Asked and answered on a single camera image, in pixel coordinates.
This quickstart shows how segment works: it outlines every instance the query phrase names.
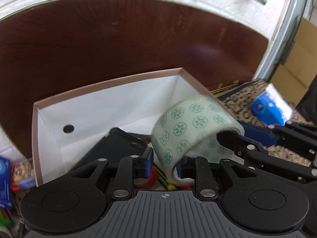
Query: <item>brown wooden board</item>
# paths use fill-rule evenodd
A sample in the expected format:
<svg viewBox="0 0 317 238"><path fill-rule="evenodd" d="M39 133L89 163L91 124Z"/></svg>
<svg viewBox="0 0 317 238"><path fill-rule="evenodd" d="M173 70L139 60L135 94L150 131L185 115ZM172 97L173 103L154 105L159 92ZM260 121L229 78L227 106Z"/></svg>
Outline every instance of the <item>brown wooden board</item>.
<svg viewBox="0 0 317 238"><path fill-rule="evenodd" d="M0 124L21 152L31 156L35 101L176 67L213 90L251 80L267 43L239 23L159 0L38 5L0 22Z"/></svg>

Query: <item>gray ribbed plate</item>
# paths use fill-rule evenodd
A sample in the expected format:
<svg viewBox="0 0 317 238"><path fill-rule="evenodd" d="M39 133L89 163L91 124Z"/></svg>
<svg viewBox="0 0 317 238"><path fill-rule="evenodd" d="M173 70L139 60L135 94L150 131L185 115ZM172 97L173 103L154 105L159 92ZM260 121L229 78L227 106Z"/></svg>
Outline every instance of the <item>gray ribbed plate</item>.
<svg viewBox="0 0 317 238"><path fill-rule="evenodd" d="M191 191L139 191L114 202L97 224L75 234L50 236L31 231L26 238L304 238L300 231L266 236L234 225L215 202L201 202Z"/></svg>

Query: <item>open box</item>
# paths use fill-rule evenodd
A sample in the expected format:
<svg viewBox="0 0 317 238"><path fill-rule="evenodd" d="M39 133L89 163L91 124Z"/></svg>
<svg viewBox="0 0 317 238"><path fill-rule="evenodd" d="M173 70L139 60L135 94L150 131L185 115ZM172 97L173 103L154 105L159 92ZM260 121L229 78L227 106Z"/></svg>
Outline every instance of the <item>open box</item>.
<svg viewBox="0 0 317 238"><path fill-rule="evenodd" d="M137 74L34 103L32 153L37 185L67 173L111 128L151 134L173 104L209 91L182 68ZM74 126L65 133L66 125Z"/></svg>

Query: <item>leopard print fabric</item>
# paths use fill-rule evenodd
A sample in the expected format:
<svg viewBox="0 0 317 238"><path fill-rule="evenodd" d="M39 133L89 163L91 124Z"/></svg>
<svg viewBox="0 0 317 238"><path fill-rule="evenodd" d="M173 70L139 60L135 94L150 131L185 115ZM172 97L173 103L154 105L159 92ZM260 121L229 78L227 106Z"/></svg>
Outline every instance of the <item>leopard print fabric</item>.
<svg viewBox="0 0 317 238"><path fill-rule="evenodd" d="M229 94L227 97L226 93L222 93L221 95L218 94L216 96L220 98L220 100L222 100L220 101L222 105L227 110L231 111L237 120L265 128L264 124L262 124L258 120L258 118L252 114L250 106L255 98L264 92L267 85L268 83L263 80L256 80L250 82L249 85L244 84L244 86L246 87L233 94L231 93L238 88L227 91L226 93L231 94ZM295 109L293 111L291 120L299 123L307 123L305 119ZM309 160L301 157L300 155L292 152L287 148L281 146L271 146L267 148L267 150L269 151L269 155L271 156L282 158L305 166L310 165Z"/></svg>

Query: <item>circular black cover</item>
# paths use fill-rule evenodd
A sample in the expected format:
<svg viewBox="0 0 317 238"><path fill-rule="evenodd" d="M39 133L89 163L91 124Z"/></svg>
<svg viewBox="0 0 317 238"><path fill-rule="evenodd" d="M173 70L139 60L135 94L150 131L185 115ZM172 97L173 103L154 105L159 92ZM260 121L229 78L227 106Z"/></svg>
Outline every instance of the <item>circular black cover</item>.
<svg viewBox="0 0 317 238"><path fill-rule="evenodd" d="M221 205L235 223L271 234L299 228L309 207L301 190L267 176L235 179Z"/></svg>
<svg viewBox="0 0 317 238"><path fill-rule="evenodd" d="M27 193L20 210L26 226L45 234L77 232L96 222L106 208L104 194L90 179L62 176Z"/></svg>

